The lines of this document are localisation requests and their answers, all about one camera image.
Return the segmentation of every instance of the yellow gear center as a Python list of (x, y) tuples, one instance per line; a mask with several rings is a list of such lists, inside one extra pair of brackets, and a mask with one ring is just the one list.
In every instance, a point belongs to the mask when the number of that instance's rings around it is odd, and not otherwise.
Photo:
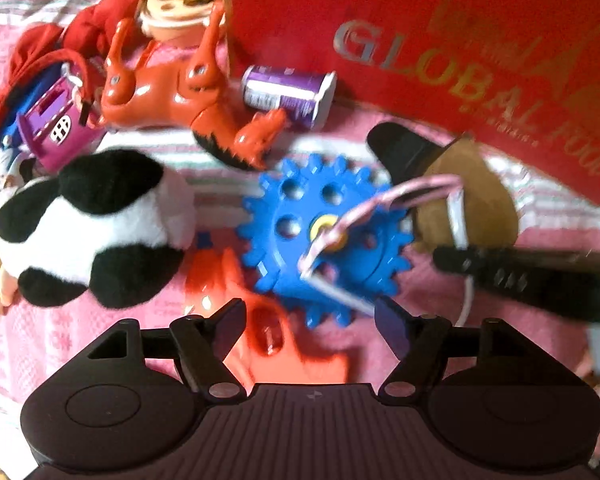
[[(311, 225), (311, 229), (309, 229), (309, 240), (313, 242), (318, 234), (320, 234), (320, 231), (332, 227), (337, 221), (338, 217), (336, 215), (322, 215), (320, 218), (315, 219)], [(336, 243), (325, 248), (325, 252), (334, 253), (341, 250), (347, 244), (348, 239), (349, 237), (344, 233)]]

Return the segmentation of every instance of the barcode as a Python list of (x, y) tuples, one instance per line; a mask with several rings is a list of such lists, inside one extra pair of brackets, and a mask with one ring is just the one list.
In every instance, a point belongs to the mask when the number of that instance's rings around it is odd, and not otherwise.
[(280, 106), (280, 96), (247, 89), (244, 92), (244, 102), (257, 110), (274, 110)]

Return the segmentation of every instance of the striped blanket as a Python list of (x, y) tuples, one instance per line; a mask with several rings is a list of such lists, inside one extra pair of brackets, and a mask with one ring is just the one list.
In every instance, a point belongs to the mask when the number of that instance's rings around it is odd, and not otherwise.
[[(99, 0), (0, 0), (0, 85), (6, 76), (11, 46), (35, 23), (66, 25), (82, 8)], [(322, 132), (282, 134), (274, 157), (303, 160), (309, 153), (325, 158), (344, 154), (357, 164), (374, 165), (364, 143), (370, 128), (391, 119), (380, 112), (333, 107)], [(419, 132), (438, 142), (445, 134), (413, 123)], [(154, 130), (108, 135), (103, 147), (135, 146), (161, 162), (185, 173), (196, 187), (199, 224), (213, 229), (219, 245), (230, 242), (232, 227), (244, 219), (240, 197), (256, 191), (253, 176), (222, 167), (196, 146), (185, 130)], [(559, 184), (497, 153), (485, 152), (488, 163), (515, 198), (521, 218), (520, 244), (576, 250), (600, 250), (600, 208), (593, 208)], [(427, 256), (407, 250), (414, 268), (400, 277), (398, 300), (411, 312), (436, 312), (455, 319), (462, 301), (460, 280), (442, 276)], [(142, 327), (167, 326), (183, 313), (183, 281), (180, 273), (149, 304), (124, 312), (108, 312), (87, 293), (60, 309), (33, 308), (20, 301), (0, 319), (0, 399), (22, 402), (62, 364), (123, 317), (139, 319)], [(478, 293), (470, 324), (485, 316), (503, 317), (556, 358), (573, 366), (585, 344), (581, 326), (487, 294)], [(292, 316), (298, 337), (306, 348), (341, 349), (356, 359), (352, 380), (378, 386), (395, 365), (395, 358), (377, 334), (370, 319), (358, 319), (346, 329), (328, 320), (313, 333)]]

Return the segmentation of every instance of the black and white stuffed toy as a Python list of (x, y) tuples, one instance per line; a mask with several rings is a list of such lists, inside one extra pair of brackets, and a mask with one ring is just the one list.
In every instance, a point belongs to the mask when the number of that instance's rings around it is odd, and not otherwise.
[(195, 234), (183, 176), (135, 150), (76, 158), (0, 192), (0, 259), (21, 295), (61, 306), (89, 289), (106, 308), (154, 297)]

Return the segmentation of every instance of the purple container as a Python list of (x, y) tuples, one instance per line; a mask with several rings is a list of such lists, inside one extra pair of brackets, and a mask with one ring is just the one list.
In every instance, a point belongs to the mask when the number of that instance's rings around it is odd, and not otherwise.
[(29, 151), (49, 173), (90, 152), (102, 140), (104, 128), (80, 126), (73, 85), (61, 77), (16, 124)]
[(242, 76), (242, 98), (257, 110), (284, 108), (293, 123), (318, 130), (329, 115), (336, 81), (335, 72), (307, 74), (253, 65)]

